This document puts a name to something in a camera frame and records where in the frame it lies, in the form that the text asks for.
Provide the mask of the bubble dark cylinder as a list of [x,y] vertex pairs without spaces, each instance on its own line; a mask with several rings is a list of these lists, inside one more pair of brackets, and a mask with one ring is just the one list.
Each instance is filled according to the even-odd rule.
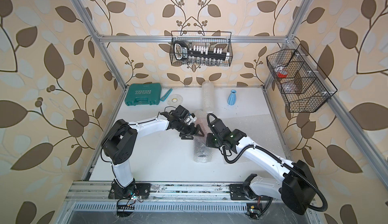
[[197,117],[197,120],[195,121],[195,123],[200,125],[204,133],[204,137],[199,137],[199,136],[194,137],[193,160],[194,162],[197,162],[197,163],[209,163],[212,161],[213,150],[212,148],[209,148],[206,146],[207,134],[211,133],[207,125],[207,119],[206,119],[207,114],[203,110],[197,110],[195,112],[195,116]]

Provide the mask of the light blue ribbed vase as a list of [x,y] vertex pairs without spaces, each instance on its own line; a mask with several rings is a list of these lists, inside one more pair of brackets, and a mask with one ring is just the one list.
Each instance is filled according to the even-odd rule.
[[235,103],[236,103],[236,90],[232,89],[228,97],[227,104],[232,106],[232,105],[235,105]]

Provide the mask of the clear bubble wrap sheet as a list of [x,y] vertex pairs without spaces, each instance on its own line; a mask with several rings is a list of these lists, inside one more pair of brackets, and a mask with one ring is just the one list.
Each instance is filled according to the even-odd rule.
[[271,115],[223,118],[222,121],[230,130],[239,129],[262,147],[286,158]]

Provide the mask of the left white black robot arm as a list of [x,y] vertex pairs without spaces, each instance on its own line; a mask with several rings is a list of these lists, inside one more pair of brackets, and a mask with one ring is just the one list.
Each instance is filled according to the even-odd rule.
[[182,140],[204,137],[200,125],[196,125],[196,116],[181,105],[171,110],[158,113],[154,118],[129,123],[121,119],[115,122],[102,143],[102,153],[110,160],[116,184],[122,190],[135,184],[130,170],[131,157],[137,139],[160,131],[170,129],[179,132]]

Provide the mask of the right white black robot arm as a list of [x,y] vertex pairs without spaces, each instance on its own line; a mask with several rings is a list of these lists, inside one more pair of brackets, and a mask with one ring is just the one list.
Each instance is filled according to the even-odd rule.
[[328,203],[317,187],[305,162],[293,162],[260,146],[239,129],[231,131],[214,114],[207,115],[210,133],[207,146],[220,150],[228,164],[245,157],[267,171],[272,178],[250,174],[244,182],[231,188],[231,198],[258,200],[262,196],[280,199],[294,213],[304,215],[307,209],[324,212]]

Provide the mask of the bubble wrapped clear cylinder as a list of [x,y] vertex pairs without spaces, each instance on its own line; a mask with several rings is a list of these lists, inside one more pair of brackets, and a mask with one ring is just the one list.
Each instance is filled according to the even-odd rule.
[[215,89],[210,81],[202,84],[202,107],[206,113],[213,113],[215,108]]

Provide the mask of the silver compact disc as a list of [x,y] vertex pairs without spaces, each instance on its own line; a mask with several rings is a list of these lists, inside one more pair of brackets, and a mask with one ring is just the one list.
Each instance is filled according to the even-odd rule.
[[178,107],[183,103],[183,97],[179,94],[170,94],[166,100],[168,106]]

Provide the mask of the green plastic tool case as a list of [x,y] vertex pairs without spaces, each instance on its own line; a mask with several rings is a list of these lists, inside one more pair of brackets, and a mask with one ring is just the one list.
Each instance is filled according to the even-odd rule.
[[131,84],[125,97],[127,106],[158,105],[160,103],[162,86],[160,83]]

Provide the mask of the black socket bit holder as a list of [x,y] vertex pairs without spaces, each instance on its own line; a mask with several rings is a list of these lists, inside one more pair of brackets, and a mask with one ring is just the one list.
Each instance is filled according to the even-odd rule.
[[229,60],[232,58],[232,53],[224,52],[221,48],[213,48],[208,46],[187,44],[183,41],[175,41],[172,44],[173,56],[177,60],[189,59],[191,57],[214,58],[221,60]]

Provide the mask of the red item in basket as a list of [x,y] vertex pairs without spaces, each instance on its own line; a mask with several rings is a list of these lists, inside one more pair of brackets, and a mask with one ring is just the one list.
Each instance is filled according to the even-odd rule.
[[279,79],[287,78],[288,76],[288,71],[284,66],[278,66],[274,69],[275,75]]

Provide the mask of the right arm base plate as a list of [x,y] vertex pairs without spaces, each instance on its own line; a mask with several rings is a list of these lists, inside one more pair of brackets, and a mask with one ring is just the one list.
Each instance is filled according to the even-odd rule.
[[259,195],[256,195],[250,187],[243,184],[230,184],[229,193],[231,200],[257,201],[259,199]]

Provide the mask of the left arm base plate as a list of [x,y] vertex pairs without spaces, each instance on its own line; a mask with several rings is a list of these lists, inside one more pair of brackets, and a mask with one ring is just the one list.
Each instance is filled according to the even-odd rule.
[[135,183],[130,184],[127,187],[123,188],[116,182],[113,182],[111,185],[111,190],[109,191],[109,199],[147,199],[151,192],[150,183]]

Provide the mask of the aluminium front rail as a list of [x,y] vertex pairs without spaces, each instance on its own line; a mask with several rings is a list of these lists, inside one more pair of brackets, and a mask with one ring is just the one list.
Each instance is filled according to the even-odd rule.
[[64,201],[71,211],[112,213],[257,213],[270,202],[269,197],[252,200],[243,195],[240,183],[139,182],[132,197],[119,197],[111,182],[87,181],[72,184]]

